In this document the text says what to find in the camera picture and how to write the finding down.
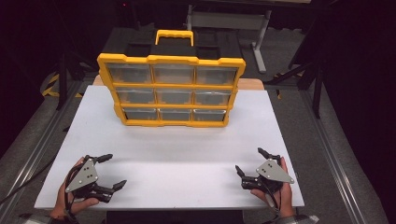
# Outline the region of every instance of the floor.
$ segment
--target floor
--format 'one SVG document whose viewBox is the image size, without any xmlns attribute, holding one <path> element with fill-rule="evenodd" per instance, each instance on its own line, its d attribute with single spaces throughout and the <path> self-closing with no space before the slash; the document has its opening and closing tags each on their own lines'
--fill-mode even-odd
<svg viewBox="0 0 396 224">
<path fill-rule="evenodd" d="M 247 69 L 242 77 L 270 80 L 276 73 L 288 71 L 288 64 L 304 38 L 299 30 L 268 29 L 262 44 L 265 75 L 258 73 L 249 43 L 254 32 L 238 33 Z M 87 73 L 83 81 L 69 80 L 69 90 L 83 95 L 96 73 Z M 297 77 L 268 90 L 294 170 L 299 178 L 305 207 L 300 214 L 316 215 L 320 223 L 388 223 L 381 203 L 369 180 L 361 170 L 325 88 L 320 102 L 321 119 L 315 119 L 310 108 L 312 88 L 298 91 Z M 57 153 L 67 135 L 67 128 L 78 110 L 80 97 L 73 94 L 62 110 L 57 111 L 58 98 L 46 96 L 21 134 L 0 160 L 0 198 L 15 189 L 25 176 L 29 178 L 45 166 Z M 46 216 L 49 212 L 34 209 L 35 198 L 44 183 L 47 168 L 35 180 L 0 206 L 0 223 L 22 223 L 23 214 Z M 103 211 L 84 211 L 80 223 L 101 223 Z M 273 215 L 268 210 L 244 211 L 247 224 L 263 223 Z"/>
</svg>

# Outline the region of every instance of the human hand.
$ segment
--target human hand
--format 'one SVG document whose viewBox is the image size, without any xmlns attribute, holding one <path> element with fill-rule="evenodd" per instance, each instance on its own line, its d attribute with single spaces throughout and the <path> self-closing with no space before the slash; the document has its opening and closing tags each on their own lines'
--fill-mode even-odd
<svg viewBox="0 0 396 224">
<path fill-rule="evenodd" d="M 280 166 L 286 173 L 288 173 L 288 167 L 286 166 L 285 158 L 283 157 L 280 159 Z M 258 198 L 260 198 L 261 200 L 263 200 L 268 204 L 267 199 L 265 197 L 265 193 L 262 192 L 261 190 L 252 189 L 250 193 L 257 196 Z M 292 193 L 291 193 L 290 183 L 283 183 L 282 189 L 277 191 L 274 194 L 274 197 L 276 199 L 276 203 L 280 204 L 280 208 L 279 208 L 280 217 L 292 217 L 295 215 L 294 210 L 291 206 Z"/>
<path fill-rule="evenodd" d="M 84 158 L 82 157 L 81 159 L 79 159 L 79 161 L 74 166 L 78 166 L 78 165 L 82 164 L 83 162 L 84 162 Z M 64 218 L 66 217 L 66 214 L 64 213 L 64 209 L 65 209 L 64 191 L 65 191 L 65 180 L 62 183 L 62 185 L 59 187 L 58 198 L 56 199 L 55 207 L 52 209 L 52 211 L 49 214 L 52 218 L 64 220 Z M 68 196 L 69 202 L 71 202 L 73 200 L 73 194 L 68 193 L 67 196 Z M 73 203 L 72 207 L 71 207 L 71 212 L 73 215 L 76 215 L 77 213 L 81 212 L 82 210 L 84 210 L 90 206 L 96 205 L 96 204 L 99 204 L 99 200 L 97 200 L 95 198 L 89 198 L 82 202 Z"/>
</svg>

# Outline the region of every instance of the yellow organizer box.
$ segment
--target yellow organizer box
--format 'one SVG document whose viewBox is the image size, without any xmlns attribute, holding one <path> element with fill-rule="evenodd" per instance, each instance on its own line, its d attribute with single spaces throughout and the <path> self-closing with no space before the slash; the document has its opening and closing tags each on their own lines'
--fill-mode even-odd
<svg viewBox="0 0 396 224">
<path fill-rule="evenodd" d="M 235 32 L 113 29 L 100 76 L 125 125 L 224 127 L 245 71 Z"/>
</svg>

